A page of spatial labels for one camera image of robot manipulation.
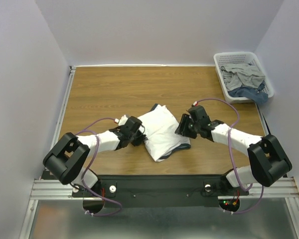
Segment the white printed tank top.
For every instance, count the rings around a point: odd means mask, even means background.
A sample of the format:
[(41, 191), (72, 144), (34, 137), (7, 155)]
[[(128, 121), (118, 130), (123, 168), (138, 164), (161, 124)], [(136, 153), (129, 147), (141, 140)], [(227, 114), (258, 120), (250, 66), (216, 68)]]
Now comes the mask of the white printed tank top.
[(179, 122), (165, 105), (154, 104), (151, 110), (138, 117), (145, 127), (145, 147), (155, 162), (169, 158), (173, 153), (190, 149), (190, 139), (175, 133)]

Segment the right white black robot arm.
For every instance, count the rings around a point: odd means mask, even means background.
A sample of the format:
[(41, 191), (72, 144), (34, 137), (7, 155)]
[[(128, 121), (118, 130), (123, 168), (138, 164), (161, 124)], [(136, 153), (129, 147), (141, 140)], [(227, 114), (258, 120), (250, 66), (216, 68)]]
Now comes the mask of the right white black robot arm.
[(230, 172), (224, 174), (224, 179), (219, 182), (224, 194), (254, 183), (270, 187), (293, 167), (274, 135), (252, 135), (231, 128), (220, 120), (210, 120), (203, 106), (193, 106), (183, 114), (175, 133), (193, 139), (201, 136), (227, 145), (230, 150), (235, 149), (249, 158), (248, 166), (233, 166)]

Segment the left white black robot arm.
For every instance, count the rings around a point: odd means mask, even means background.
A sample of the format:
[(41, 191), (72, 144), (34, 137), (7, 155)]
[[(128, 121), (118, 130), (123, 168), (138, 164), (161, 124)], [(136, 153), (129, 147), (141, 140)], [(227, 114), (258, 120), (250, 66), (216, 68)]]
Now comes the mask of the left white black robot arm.
[(71, 132), (64, 134), (43, 159), (43, 165), (61, 184), (84, 187), (89, 196), (100, 193), (101, 184), (97, 175), (84, 167), (86, 159), (103, 151), (115, 151), (132, 144), (139, 145), (144, 133), (143, 123), (136, 117), (115, 119), (119, 125), (103, 133), (79, 136)]

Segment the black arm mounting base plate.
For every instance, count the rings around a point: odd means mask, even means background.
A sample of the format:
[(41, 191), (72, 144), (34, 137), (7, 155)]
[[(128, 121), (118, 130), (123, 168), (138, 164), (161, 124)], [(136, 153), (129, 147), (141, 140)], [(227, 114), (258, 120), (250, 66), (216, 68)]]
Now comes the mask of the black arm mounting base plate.
[(247, 196), (223, 175), (99, 175), (94, 189), (123, 208), (218, 207), (219, 199)]

